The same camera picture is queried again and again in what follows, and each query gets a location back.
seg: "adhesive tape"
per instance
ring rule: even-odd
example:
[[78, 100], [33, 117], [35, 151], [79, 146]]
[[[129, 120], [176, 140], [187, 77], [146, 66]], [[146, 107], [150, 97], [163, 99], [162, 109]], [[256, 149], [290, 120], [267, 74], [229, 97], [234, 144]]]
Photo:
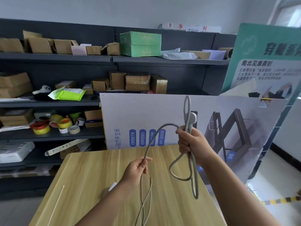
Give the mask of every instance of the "adhesive tape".
[[45, 134], [49, 131], [50, 131], [50, 126], [49, 125], [44, 125], [44, 126], [33, 128], [33, 132], [36, 135], [42, 135], [42, 134]]
[[60, 129], [69, 128], [72, 126], [72, 121], [69, 118], [64, 118], [58, 122], [58, 127]]
[[79, 117], [79, 118], [77, 118], [77, 125], [84, 126], [85, 121], [86, 120], [84, 118]]
[[61, 129], [61, 128], [58, 128], [58, 130], [60, 131], [60, 133], [62, 134], [65, 134], [65, 133], [68, 133], [68, 128], [64, 128], [64, 129]]
[[80, 128], [78, 125], [72, 125], [71, 127], [68, 128], [70, 134], [77, 134], [80, 132]]
[[50, 118], [50, 122], [49, 122], [49, 125], [51, 126], [51, 127], [54, 127], [54, 128], [58, 128], [58, 122], [60, 121], [60, 120], [62, 120], [63, 119], [63, 117], [62, 116], [60, 116], [60, 115], [58, 115], [58, 114], [54, 114], [54, 115], [52, 115], [51, 116], [51, 118]]

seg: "floor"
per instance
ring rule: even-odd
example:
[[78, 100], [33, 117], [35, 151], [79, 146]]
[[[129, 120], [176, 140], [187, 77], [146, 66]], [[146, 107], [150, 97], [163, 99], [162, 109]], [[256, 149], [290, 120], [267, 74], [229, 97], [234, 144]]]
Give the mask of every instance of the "floor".
[[[247, 185], [261, 201], [294, 197], [301, 189], [301, 173], [270, 150]], [[0, 226], [28, 226], [41, 201], [36, 197], [0, 202]], [[283, 226], [301, 225], [301, 201], [266, 208]]]

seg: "cable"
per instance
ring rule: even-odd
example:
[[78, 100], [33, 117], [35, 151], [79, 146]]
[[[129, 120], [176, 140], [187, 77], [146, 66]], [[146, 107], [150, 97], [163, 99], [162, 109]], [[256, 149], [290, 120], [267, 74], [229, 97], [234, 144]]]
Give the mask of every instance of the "cable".
[[[187, 109], [187, 113], [185, 112], [186, 110], [186, 102], [188, 104], [188, 109]], [[189, 122], [190, 121], [190, 115], [191, 115], [191, 109], [190, 109], [190, 106], [191, 106], [191, 100], [190, 100], [190, 97], [187, 95], [185, 97], [185, 100], [184, 100], [184, 120], [185, 120], [185, 129], [184, 131], [185, 132], [189, 132], [191, 134], [191, 130], [192, 130], [192, 124]], [[148, 155], [148, 151], [149, 151], [149, 148], [153, 142], [153, 140], [156, 138], [157, 134], [159, 133], [159, 131], [166, 127], [166, 126], [175, 126], [176, 128], [178, 129], [181, 129], [178, 125], [176, 124], [173, 124], [173, 123], [167, 123], [167, 124], [164, 124], [162, 125], [155, 133], [155, 135], [152, 137], [152, 139], [150, 140], [150, 142], [148, 143], [148, 147], [146, 148], [146, 152], [145, 152], [145, 155], [144, 155], [144, 159], [146, 158], [146, 156]], [[192, 188], [192, 193], [193, 193], [193, 196], [195, 199], [198, 199], [199, 198], [199, 187], [198, 187], [198, 171], [197, 171], [197, 164], [195, 162], [195, 157], [194, 157], [194, 153], [192, 151], [190, 151], [187, 155], [188, 157], [188, 165], [189, 165], [189, 170], [190, 170], [190, 175], [188, 178], [179, 178], [178, 176], [176, 176], [172, 171], [171, 171], [171, 168], [172, 166], [180, 160], [180, 158], [182, 158], [184, 154], [180, 154], [178, 158], [176, 158], [175, 161], [173, 161], [171, 163], [171, 165], [169, 166], [169, 172], [170, 174], [175, 177], [176, 179], [178, 180], [181, 180], [181, 181], [188, 181], [188, 180], [191, 180], [191, 188]], [[194, 169], [194, 181], [195, 181], [195, 186], [194, 186], [194, 182], [193, 182], [193, 177], [192, 177], [192, 166], [191, 166], [191, 161], [192, 161], [192, 164], [193, 164], [193, 169]], [[147, 220], [148, 220], [148, 217], [150, 215], [150, 211], [151, 211], [151, 187], [152, 187], [152, 178], [150, 178], [150, 188], [144, 198], [144, 200], [142, 201], [142, 176], [143, 174], [141, 175], [141, 178], [140, 178], [140, 200], [141, 200], [141, 207], [140, 207], [140, 210], [139, 210], [139, 213], [138, 213], [138, 216], [137, 216], [137, 219], [136, 219], [136, 223], [135, 223], [135, 226], [137, 226], [137, 222], [138, 222], [138, 219], [139, 219], [139, 216], [140, 216], [140, 213], [141, 213], [141, 210], [142, 210], [142, 221], [141, 221], [141, 226], [145, 226]], [[149, 210], [148, 210], [148, 215], [146, 217], [146, 219], [144, 220], [144, 204], [145, 204], [145, 201], [146, 199], [148, 198], [148, 196], [150, 197], [150, 205], [149, 205]]]

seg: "wooden table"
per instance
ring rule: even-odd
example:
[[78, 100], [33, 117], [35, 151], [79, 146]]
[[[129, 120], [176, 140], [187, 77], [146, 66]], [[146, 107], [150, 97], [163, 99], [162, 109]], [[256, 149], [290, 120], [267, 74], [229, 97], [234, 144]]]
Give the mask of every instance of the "wooden table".
[[[74, 226], [106, 195], [111, 185], [121, 179], [129, 162], [144, 155], [145, 149], [67, 155], [29, 226]], [[169, 165], [179, 156], [178, 145], [155, 146], [148, 155], [153, 161], [149, 163], [149, 173], [144, 175], [144, 196], [149, 188], [149, 176], [153, 187], [146, 226], [225, 226], [200, 177], [200, 196], [195, 200], [190, 181], [179, 181], [170, 175]], [[174, 165], [173, 172], [180, 177], [189, 176], [186, 156]], [[137, 186], [122, 205], [114, 225], [135, 225], [140, 209], [139, 194]]]

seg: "baseboard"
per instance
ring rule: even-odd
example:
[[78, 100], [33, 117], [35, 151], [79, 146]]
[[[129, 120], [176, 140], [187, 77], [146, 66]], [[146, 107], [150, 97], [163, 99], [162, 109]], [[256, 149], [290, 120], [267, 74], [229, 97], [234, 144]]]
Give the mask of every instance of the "baseboard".
[[270, 149], [301, 172], [301, 162], [299, 160], [295, 159], [293, 156], [282, 150], [274, 143], [271, 144]]

